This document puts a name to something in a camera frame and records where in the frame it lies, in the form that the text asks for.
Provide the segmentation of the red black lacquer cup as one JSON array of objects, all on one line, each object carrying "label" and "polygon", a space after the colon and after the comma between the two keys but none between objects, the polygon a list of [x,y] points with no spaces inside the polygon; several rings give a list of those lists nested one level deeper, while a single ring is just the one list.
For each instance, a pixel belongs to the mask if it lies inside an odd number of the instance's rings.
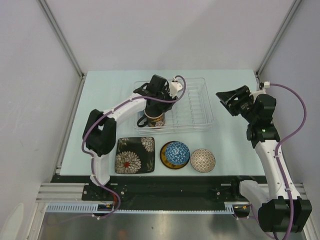
[{"label": "red black lacquer cup", "polygon": [[142,117],[136,122],[137,127],[144,128],[160,128],[166,124],[166,115],[162,113],[159,116],[149,116],[145,111],[143,112]]}]

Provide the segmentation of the blue triangle pattern bowl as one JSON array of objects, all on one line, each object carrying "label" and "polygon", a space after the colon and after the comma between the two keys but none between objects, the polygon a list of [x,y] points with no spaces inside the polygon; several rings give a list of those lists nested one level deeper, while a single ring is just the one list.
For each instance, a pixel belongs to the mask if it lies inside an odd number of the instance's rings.
[{"label": "blue triangle pattern bowl", "polygon": [[164,155],[169,163],[176,166],[186,164],[191,156],[188,146],[180,141],[169,143],[165,149]]}]

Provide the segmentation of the brown lattice pattern bowl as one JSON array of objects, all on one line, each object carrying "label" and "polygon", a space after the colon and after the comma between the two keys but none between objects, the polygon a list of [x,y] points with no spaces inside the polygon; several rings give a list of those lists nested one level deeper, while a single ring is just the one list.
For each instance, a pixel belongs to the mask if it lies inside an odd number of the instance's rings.
[{"label": "brown lattice pattern bowl", "polygon": [[191,154],[190,163],[197,172],[208,173],[215,168],[216,159],[211,151],[200,148]]}]

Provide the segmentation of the black floral square plate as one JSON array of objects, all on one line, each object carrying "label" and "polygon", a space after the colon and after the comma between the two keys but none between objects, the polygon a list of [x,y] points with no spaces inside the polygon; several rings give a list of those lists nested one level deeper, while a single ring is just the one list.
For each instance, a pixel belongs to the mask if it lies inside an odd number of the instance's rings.
[{"label": "black floral square plate", "polygon": [[155,170],[155,139],[146,136],[119,138],[114,169],[123,175],[152,173]]}]

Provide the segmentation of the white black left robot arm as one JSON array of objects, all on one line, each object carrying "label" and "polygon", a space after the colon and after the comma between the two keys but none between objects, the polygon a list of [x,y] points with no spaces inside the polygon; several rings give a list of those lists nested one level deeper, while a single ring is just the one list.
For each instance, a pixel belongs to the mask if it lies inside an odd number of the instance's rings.
[{"label": "white black left robot arm", "polygon": [[172,109],[181,99],[178,92],[184,93],[186,83],[178,77],[167,80],[153,75],[149,82],[136,88],[132,95],[117,106],[90,112],[82,135],[81,150],[91,158],[90,180],[95,184],[93,194],[100,200],[110,196],[109,155],[116,145],[117,127],[134,114],[146,111],[161,115]]}]

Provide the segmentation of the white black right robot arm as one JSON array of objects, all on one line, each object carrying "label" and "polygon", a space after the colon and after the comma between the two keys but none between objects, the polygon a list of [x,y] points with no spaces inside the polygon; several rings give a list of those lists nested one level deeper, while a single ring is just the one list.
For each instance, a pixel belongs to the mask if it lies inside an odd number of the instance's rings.
[{"label": "white black right robot arm", "polygon": [[283,139],[274,125],[273,114],[277,100],[263,87],[251,92],[244,85],[238,89],[217,92],[220,103],[232,116],[241,115],[247,122],[247,140],[257,153],[265,173],[268,192],[254,180],[243,180],[230,188],[231,196],[249,200],[253,214],[265,233],[290,233],[303,230],[312,212],[311,202],[302,199],[287,169]]}]

